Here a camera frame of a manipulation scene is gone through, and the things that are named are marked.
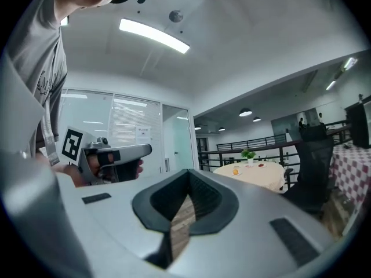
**gray t-shirt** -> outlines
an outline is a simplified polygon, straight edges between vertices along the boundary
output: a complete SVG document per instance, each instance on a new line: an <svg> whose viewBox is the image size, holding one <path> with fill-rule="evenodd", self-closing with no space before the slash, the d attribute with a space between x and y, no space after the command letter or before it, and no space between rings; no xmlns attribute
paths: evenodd
<svg viewBox="0 0 371 278"><path fill-rule="evenodd" d="M33 0L13 30L6 45L16 71L44 107L45 115L33 134L29 152L46 147L49 161L58 157L58 117L61 91L67 75L60 22L54 14L54 0Z"/></svg>

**round table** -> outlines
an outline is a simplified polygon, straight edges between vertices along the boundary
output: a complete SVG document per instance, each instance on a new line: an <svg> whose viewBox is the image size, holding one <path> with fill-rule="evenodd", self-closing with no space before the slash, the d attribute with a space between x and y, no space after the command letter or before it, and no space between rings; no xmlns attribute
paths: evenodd
<svg viewBox="0 0 371 278"><path fill-rule="evenodd" d="M265 167L258 167L259 164L265 164ZM280 164L260 162L254 163L252 167L247 166L247 163L228 164L216 169L214 173L262 186L274 192L279 192L285 184L285 169ZM239 175L234 175L234 170L238 170Z"/></svg>

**person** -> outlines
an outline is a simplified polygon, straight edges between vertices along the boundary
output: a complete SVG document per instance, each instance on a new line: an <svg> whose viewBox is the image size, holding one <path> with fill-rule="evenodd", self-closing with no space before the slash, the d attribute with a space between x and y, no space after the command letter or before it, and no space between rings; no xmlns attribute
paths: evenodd
<svg viewBox="0 0 371 278"><path fill-rule="evenodd" d="M2 57L10 60L19 77L45 109L45 114L32 135L27 153L50 165L55 172L68 174L75 186L85 185L77 166L61 164L55 147L55 141L59 139L59 102L67 77L60 22L78 9L124 1L126 0L33 0L3 50ZM46 148L47 158L40 151L42 147ZM112 154L108 155L108 160L113 162ZM89 156L88 162L91 171L97 175L100 168L97 156ZM139 161L136 178L143 171L142 164L143 161Z"/></svg>
<svg viewBox="0 0 371 278"><path fill-rule="evenodd" d="M319 118L318 118L319 119L319 123L322 124L322 125L324 125L323 120L322 120L322 113L320 112L318 116L319 116Z"/></svg>
<svg viewBox="0 0 371 278"><path fill-rule="evenodd" d="M303 125L303 118L300 118L300 121L299 121L299 131L304 129L304 125Z"/></svg>

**red and white checkered cloth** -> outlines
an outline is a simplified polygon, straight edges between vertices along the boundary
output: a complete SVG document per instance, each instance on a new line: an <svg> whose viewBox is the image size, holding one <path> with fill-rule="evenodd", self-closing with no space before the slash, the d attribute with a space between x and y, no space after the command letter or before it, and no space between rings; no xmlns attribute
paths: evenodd
<svg viewBox="0 0 371 278"><path fill-rule="evenodd" d="M371 149L356 147L351 143L334 147L330 175L335 185L359 210L367 191L371 189Z"/></svg>

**black office chair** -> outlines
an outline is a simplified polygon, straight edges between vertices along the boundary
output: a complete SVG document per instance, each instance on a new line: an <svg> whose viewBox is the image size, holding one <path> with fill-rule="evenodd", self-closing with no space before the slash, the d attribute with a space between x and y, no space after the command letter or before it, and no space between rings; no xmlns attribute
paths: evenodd
<svg viewBox="0 0 371 278"><path fill-rule="evenodd" d="M322 214L322 206L328 201L333 188L334 182L329 178L333 147L332 138L301 142L296 146L300 158L300 172L297 183L292 188L292 169L285 172L289 189L282 196L310 214Z"/></svg>
<svg viewBox="0 0 371 278"><path fill-rule="evenodd" d="M305 142L327 139L326 127L323 125L306 127L300 131L300 135Z"/></svg>

